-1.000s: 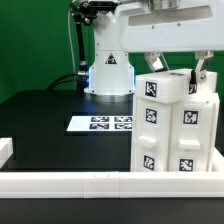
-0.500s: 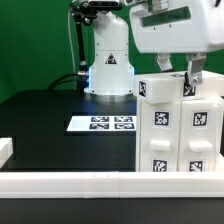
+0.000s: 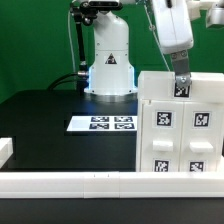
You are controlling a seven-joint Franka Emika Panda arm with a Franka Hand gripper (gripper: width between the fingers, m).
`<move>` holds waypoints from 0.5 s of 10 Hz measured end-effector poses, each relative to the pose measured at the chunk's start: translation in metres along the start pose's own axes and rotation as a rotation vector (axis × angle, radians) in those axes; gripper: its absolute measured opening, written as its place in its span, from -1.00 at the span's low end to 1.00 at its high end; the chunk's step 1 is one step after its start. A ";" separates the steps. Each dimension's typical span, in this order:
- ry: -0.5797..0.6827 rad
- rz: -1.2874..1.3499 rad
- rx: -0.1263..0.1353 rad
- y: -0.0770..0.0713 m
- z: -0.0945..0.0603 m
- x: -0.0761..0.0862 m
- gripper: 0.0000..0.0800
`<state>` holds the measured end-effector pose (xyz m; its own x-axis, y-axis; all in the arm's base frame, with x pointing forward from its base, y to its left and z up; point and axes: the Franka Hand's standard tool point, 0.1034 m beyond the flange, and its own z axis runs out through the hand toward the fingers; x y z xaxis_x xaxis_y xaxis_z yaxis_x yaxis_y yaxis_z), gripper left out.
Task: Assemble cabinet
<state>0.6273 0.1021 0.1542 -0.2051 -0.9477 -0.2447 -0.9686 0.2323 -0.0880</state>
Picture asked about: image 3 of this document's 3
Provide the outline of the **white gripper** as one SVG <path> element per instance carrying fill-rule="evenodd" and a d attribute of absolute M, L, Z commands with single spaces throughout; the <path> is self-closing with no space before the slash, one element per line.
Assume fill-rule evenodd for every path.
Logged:
<path fill-rule="evenodd" d="M 193 47 L 193 33 L 185 0 L 152 0 L 161 50 L 171 54 L 178 87 L 191 85 L 188 51 Z"/>

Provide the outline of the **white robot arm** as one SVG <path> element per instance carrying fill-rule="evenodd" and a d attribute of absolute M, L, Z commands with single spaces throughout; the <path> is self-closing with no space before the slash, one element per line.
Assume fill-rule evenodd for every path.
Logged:
<path fill-rule="evenodd" d="M 95 61 L 85 93 L 125 99 L 137 93 L 129 63 L 129 27 L 115 12 L 137 0 L 86 0 L 85 19 L 93 24 Z M 191 21 L 205 10 L 208 27 L 224 26 L 224 0 L 143 0 L 146 14 L 155 17 L 160 52 L 171 56 L 175 84 L 191 85 L 188 50 L 193 47 Z"/>

